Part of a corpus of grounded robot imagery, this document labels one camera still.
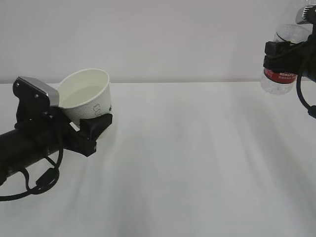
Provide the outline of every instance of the white table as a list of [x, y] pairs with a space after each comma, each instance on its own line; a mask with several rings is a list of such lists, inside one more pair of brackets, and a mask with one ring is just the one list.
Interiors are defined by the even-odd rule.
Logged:
[[[316, 104], [316, 85], [304, 84]], [[315, 237], [316, 119], [255, 82], [112, 84], [114, 123], [57, 185], [0, 203], [1, 237]], [[17, 99], [0, 86], [0, 133]], [[31, 184], [48, 167], [29, 168]], [[16, 174], [0, 195], [24, 191]]]

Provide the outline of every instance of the plastic water bottle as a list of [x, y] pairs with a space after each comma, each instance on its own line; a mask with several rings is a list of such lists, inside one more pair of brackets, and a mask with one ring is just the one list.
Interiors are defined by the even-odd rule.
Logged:
[[[316, 0], [292, 0], [284, 11], [279, 27], [277, 28], [274, 41], [289, 41], [297, 44], [306, 41], [311, 34], [311, 25], [297, 25], [295, 18], [300, 8], [316, 4]], [[261, 87], [268, 93], [283, 95], [288, 93], [294, 85], [297, 75], [292, 73], [274, 73], [264, 69], [261, 76]]]
[[[299, 25], [281, 25], [276, 32], [274, 41], [289, 41], [297, 44], [306, 41], [310, 34], [309, 30]], [[293, 88], [296, 77], [297, 75], [292, 73], [274, 73], [265, 68], [261, 77], [261, 86], [270, 94], [283, 95]]]

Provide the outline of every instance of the red bottle label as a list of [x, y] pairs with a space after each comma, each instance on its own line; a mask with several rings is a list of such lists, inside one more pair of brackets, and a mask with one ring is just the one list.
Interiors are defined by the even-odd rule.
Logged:
[[281, 84], [291, 84], [296, 80], [297, 75], [293, 73], [274, 73], [269, 69], [264, 69], [267, 78]]

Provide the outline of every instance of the white wall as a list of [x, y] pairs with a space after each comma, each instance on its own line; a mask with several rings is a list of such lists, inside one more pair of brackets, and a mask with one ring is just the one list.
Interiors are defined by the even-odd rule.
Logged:
[[258, 80], [288, 0], [0, 0], [0, 81]]

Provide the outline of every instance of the paper cup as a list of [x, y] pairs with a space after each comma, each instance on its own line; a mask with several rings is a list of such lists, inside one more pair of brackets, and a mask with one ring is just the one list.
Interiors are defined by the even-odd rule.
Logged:
[[57, 87], [59, 107], [79, 127], [80, 119], [109, 113], [110, 77], [100, 69], [85, 69], [66, 77]]

